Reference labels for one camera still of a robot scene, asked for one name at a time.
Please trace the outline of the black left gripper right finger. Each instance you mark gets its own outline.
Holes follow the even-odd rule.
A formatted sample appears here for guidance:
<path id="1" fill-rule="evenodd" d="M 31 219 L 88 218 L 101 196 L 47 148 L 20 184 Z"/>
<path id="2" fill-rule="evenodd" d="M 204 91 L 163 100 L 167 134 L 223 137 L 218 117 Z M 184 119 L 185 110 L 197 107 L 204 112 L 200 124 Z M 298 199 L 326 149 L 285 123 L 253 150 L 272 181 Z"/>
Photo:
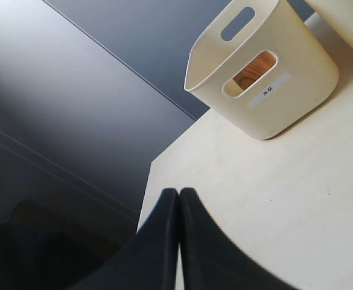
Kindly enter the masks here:
<path id="1" fill-rule="evenodd" d="M 220 229 L 193 188 L 180 192 L 185 289 L 287 289 L 288 284 L 244 254 Z"/>

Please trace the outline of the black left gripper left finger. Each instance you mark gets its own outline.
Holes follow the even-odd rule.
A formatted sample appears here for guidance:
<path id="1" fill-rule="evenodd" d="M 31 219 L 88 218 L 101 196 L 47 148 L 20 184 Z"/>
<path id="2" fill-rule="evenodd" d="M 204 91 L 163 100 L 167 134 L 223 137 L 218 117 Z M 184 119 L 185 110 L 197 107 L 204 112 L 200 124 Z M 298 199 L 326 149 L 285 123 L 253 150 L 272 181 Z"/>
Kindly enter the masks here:
<path id="1" fill-rule="evenodd" d="M 179 247 L 179 195 L 162 191 L 134 238 L 72 289 L 174 289 Z"/>

